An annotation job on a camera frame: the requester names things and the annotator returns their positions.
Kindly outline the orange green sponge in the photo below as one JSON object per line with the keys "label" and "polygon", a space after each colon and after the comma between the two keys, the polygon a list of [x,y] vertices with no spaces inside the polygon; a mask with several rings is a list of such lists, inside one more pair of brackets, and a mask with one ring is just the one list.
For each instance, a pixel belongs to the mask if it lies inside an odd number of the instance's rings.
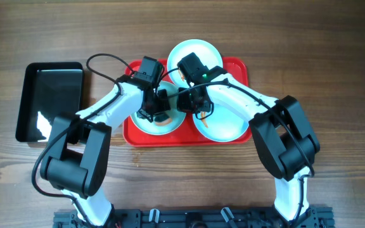
{"label": "orange green sponge", "polygon": [[172,118],[167,113],[161,113],[154,117],[154,123],[157,126],[168,125],[172,122]]}

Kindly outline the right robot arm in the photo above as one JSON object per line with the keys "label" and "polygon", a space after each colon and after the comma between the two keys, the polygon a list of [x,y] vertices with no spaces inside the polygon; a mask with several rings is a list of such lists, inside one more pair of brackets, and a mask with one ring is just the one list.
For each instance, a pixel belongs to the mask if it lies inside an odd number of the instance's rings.
{"label": "right robot arm", "polygon": [[274,177],[274,207],[296,226],[307,211],[307,180],[315,176],[313,163],[320,150],[315,132],[300,103],[292,96],[265,96],[238,82],[216,66],[180,66],[188,88],[179,94],[190,101],[205,98],[249,123],[260,161]]}

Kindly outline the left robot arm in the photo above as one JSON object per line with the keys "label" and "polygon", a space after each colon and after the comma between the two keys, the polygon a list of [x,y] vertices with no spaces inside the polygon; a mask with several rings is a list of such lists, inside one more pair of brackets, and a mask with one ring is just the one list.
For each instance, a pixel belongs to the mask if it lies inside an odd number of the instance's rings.
{"label": "left robot arm", "polygon": [[39,193],[72,201],[76,214],[70,216],[70,225],[76,227],[121,227],[114,206],[101,188],[112,130],[134,113],[154,118],[170,109],[168,90],[159,89],[153,79],[123,75],[114,83],[94,105],[75,114],[61,113],[54,119],[48,144],[32,170],[60,190],[47,193],[33,178]]}

